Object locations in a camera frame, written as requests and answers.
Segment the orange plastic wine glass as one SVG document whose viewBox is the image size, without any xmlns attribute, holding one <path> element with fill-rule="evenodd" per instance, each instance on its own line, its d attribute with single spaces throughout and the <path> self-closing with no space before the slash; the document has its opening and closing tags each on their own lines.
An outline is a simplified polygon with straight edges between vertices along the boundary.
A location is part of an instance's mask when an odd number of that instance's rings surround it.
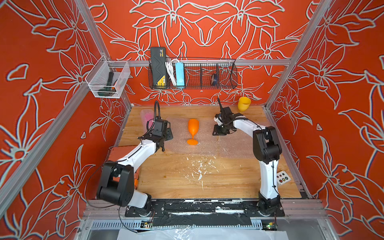
<svg viewBox="0 0 384 240">
<path fill-rule="evenodd" d="M 188 130 L 189 130 L 189 133 L 191 134 L 191 139 L 187 140 L 187 143 L 189 145 L 195 146 L 195 145 L 197 145 L 199 143 L 195 139 L 195 135 L 199 131 L 199 128 L 200 128 L 200 123 L 199 123 L 199 121 L 197 119 L 190 119 L 189 120 L 189 122 L 188 122 Z"/>
</svg>

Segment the pink glass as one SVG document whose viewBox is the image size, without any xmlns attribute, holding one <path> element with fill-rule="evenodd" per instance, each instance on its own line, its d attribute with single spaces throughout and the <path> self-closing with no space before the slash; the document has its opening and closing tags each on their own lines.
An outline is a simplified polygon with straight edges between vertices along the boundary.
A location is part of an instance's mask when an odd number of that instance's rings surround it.
<svg viewBox="0 0 384 240">
<path fill-rule="evenodd" d="M 143 109 L 140 112 L 143 129 L 146 132 L 147 128 L 150 128 L 154 120 L 154 111 L 151 109 Z"/>
</svg>

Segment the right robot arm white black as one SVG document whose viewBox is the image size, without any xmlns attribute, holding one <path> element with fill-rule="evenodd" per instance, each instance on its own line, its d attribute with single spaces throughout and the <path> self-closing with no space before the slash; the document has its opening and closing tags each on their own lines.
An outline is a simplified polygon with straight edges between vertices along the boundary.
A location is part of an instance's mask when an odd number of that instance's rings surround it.
<svg viewBox="0 0 384 240">
<path fill-rule="evenodd" d="M 214 121 L 217 123 L 214 125 L 214 136 L 225 136 L 240 130 L 252 137 L 253 153 L 261 171 L 258 211 L 265 217 L 274 214 L 281 205 L 277 168 L 282 147 L 276 129 L 259 125 L 241 113 L 234 114 L 229 107 L 220 107 Z"/>
</svg>

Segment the yellow plastic wine glass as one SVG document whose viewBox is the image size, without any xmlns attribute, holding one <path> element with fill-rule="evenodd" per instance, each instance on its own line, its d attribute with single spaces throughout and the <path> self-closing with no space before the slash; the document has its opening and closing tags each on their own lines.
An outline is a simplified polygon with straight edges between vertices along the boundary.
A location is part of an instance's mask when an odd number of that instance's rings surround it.
<svg viewBox="0 0 384 240">
<path fill-rule="evenodd" d="M 242 113 L 246 111 L 251 105 L 251 99 L 248 97 L 240 97 L 238 100 L 238 110 Z"/>
</svg>

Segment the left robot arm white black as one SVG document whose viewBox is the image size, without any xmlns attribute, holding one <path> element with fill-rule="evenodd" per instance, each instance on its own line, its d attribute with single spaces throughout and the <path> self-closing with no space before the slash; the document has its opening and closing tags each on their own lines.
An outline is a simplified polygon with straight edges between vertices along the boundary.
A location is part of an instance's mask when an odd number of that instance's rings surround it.
<svg viewBox="0 0 384 240">
<path fill-rule="evenodd" d="M 103 165 L 97 198 L 119 207 L 136 208 L 147 215 L 151 211 L 152 197 L 135 189 L 135 173 L 159 149 L 165 151 L 165 142 L 172 139 L 170 122 L 155 119 L 148 132 L 140 137 L 137 147 L 117 161 Z"/>
</svg>

